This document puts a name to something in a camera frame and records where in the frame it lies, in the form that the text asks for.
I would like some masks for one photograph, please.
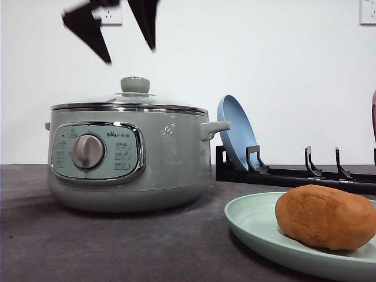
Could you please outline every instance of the lid knob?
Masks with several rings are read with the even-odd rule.
[[[123,78],[120,81],[120,85],[123,92],[148,93],[150,89],[150,81],[146,78],[139,78],[137,76]]]

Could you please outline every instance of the control dial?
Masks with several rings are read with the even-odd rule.
[[[105,155],[102,141],[94,135],[81,135],[72,148],[72,160],[77,167],[92,169],[100,164]]]

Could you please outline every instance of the dough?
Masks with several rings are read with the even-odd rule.
[[[314,247],[355,250],[376,233],[376,209],[367,198],[329,187],[291,189],[275,212],[283,232]]]

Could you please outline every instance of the glass lid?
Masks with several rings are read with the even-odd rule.
[[[120,81],[122,92],[105,99],[58,104],[52,110],[87,109],[103,110],[103,108],[160,109],[207,114],[207,110],[149,94],[150,82],[145,78],[129,77]]]

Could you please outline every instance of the pot handle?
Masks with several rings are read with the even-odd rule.
[[[212,140],[219,131],[229,130],[231,122],[206,122],[201,124],[201,140]]]

